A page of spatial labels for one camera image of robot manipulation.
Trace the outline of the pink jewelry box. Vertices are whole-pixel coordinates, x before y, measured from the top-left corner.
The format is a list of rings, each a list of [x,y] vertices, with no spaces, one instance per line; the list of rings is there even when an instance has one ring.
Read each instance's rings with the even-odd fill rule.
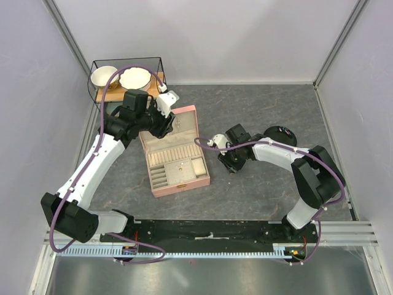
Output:
[[[147,131],[139,134],[151,190],[156,198],[210,185],[210,175],[202,148],[194,143],[194,139],[199,136],[196,111],[194,105],[174,109],[176,118],[173,131],[162,139]],[[204,161],[207,174],[196,177],[192,159],[200,157]],[[180,161],[188,162],[182,170],[176,167]]]

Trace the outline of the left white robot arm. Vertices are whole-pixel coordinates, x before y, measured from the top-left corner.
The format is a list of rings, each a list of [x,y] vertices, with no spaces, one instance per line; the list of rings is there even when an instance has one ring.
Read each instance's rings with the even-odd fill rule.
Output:
[[[115,210],[93,213],[88,208],[109,168],[140,132],[148,131],[158,139],[172,132],[175,115],[171,107],[178,99],[173,91],[156,98],[142,90],[125,92],[122,105],[104,116],[103,127],[73,175],[55,194],[47,192],[41,198],[52,232],[81,243],[108,232],[113,232],[122,242],[134,237],[134,225],[127,222],[125,213]]]

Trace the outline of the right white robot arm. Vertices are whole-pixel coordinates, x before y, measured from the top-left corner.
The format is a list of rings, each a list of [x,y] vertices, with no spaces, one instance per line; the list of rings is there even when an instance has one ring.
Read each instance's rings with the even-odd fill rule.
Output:
[[[252,136],[237,124],[225,134],[214,135],[208,144],[219,149],[218,159],[230,173],[240,171],[247,160],[257,160],[293,174],[300,198],[281,226],[288,242],[297,241],[303,228],[344,192],[346,181],[327,150],[320,145],[298,147],[296,136],[286,127],[272,126]]]

